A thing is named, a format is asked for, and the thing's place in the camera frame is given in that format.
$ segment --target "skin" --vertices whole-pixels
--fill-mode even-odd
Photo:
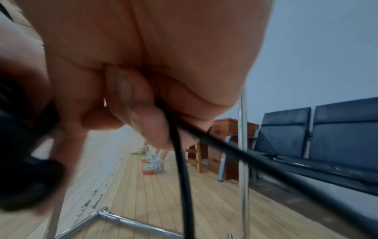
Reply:
[[[156,99],[207,130],[238,100],[272,7],[272,0],[17,2],[44,42],[61,116],[52,157],[67,168],[65,185],[89,130],[130,124],[152,146],[171,149]],[[184,148],[195,142],[181,138]]]

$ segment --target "black cable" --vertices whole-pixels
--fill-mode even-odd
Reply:
[[[179,169],[179,179],[181,197],[182,197],[182,207],[183,207],[183,218],[184,218],[184,238],[192,239],[194,237],[194,225],[193,225],[193,209],[191,205],[191,195],[189,187],[189,178],[186,172],[185,158],[183,157],[180,139],[177,133],[176,126],[192,136],[199,138],[203,143],[208,144],[220,151],[225,152],[227,155],[235,157],[248,163],[250,166],[257,168],[269,175],[279,179],[280,181],[292,186],[303,194],[307,195],[310,199],[314,200],[318,204],[328,208],[329,210],[335,212],[343,219],[348,221],[350,224],[359,228],[361,231],[365,232],[371,238],[378,238],[378,228],[370,223],[365,217],[358,214],[354,210],[350,209],[343,203],[337,201],[336,199],[328,196],[322,191],[316,189],[315,187],[309,185],[308,183],[298,179],[293,174],[287,173],[277,166],[273,165],[267,160],[265,156],[262,156],[256,152],[243,152],[238,148],[219,140],[206,132],[198,129],[197,127],[183,121],[182,119],[176,117],[168,111],[165,111],[165,115],[169,122],[169,129],[171,134],[171,140],[176,151],[176,158]]]
[[[181,192],[181,207],[184,231],[183,237],[184,239],[195,239],[192,195],[190,192],[189,175],[186,167],[186,159],[181,146],[181,139],[178,134],[176,125],[170,120],[170,117],[168,117],[168,111],[165,110],[161,104],[160,108],[163,109],[167,117],[169,124],[169,135],[176,155],[178,179],[180,182]]]

